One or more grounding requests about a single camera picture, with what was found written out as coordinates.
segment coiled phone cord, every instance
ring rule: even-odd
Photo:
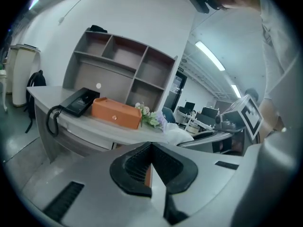
[[[54,137],[56,137],[59,133],[59,130],[58,130],[58,122],[57,122],[57,118],[59,117],[59,115],[61,114],[61,111],[60,112],[56,112],[54,115],[53,115],[53,122],[54,122],[54,127],[55,127],[55,132],[52,132],[51,129],[49,128],[49,119],[50,119],[50,116],[52,114],[52,112],[55,110],[55,109],[61,109],[62,111],[62,107],[60,105],[58,106],[55,106],[55,107],[52,107],[48,113],[47,113],[47,116],[46,116],[46,129],[47,131]]]

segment gray shelf unit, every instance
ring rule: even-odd
[[[85,31],[67,67],[63,88],[99,91],[118,102],[158,109],[176,58],[117,35]]]

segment orange box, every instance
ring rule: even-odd
[[[94,100],[91,115],[135,130],[139,127],[142,119],[140,109],[116,102],[107,97]]]

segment blue chair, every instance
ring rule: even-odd
[[[172,112],[172,110],[170,108],[163,107],[162,113],[165,116],[168,123],[176,123],[174,113]]]

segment desk surface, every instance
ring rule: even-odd
[[[205,124],[205,123],[202,123],[201,121],[195,119],[194,117],[190,116],[190,115],[187,115],[185,113],[182,113],[180,111],[177,111],[178,114],[182,115],[183,117],[187,117],[189,119],[191,119],[194,123],[196,123],[197,125],[207,129],[207,130],[212,130],[212,127],[210,127],[209,125]]]
[[[28,87],[27,89],[35,98],[36,106],[45,113],[75,92],[75,90],[64,89],[61,86]],[[167,143],[161,130],[154,129],[146,124],[143,124],[142,127],[139,126],[137,130],[120,127],[92,117],[90,111],[91,108],[80,118],[62,111],[58,117],[58,123],[70,133],[96,145],[99,145],[98,139],[100,138],[126,145],[144,141]]]

